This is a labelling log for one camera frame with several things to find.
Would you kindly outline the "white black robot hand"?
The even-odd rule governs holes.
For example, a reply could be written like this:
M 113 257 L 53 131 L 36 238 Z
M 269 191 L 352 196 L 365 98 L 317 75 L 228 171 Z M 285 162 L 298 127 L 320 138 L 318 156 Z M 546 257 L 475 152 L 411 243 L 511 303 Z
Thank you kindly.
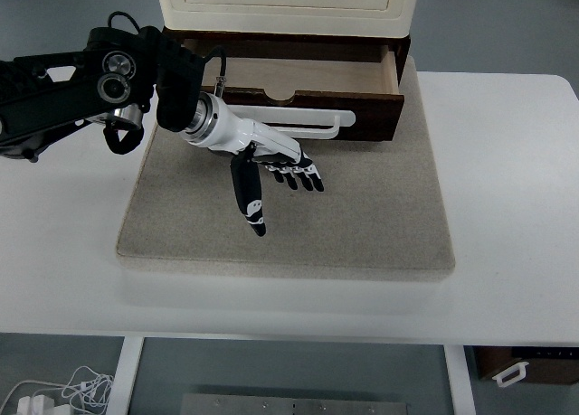
M 303 155 L 299 143 L 277 129 L 250 118 L 237 117 L 225 102 L 202 92 L 192 122 L 178 135 L 192 146 L 236 155 L 230 163 L 238 208 L 253 231 L 266 234 L 259 168 L 253 157 L 271 172 L 278 183 L 297 190 L 297 181 L 307 191 L 323 192 L 321 176 L 313 161 Z M 266 162 L 298 162 L 296 166 Z

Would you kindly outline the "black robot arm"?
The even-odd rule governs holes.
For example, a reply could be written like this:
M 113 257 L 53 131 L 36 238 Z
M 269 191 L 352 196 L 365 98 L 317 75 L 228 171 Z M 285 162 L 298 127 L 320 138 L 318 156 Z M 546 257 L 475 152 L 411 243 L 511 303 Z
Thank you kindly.
M 291 189 L 322 191 L 318 169 L 300 144 L 273 127 L 235 116 L 223 101 L 225 77 L 202 91 L 208 56 L 191 53 L 153 26 L 91 30 L 79 52 L 18 57 L 1 65 L 1 154 L 36 162 L 50 145 L 101 124 L 118 155 L 141 143 L 151 99 L 160 127 L 193 146 L 231 157 L 237 205 L 264 235 L 259 171 Z

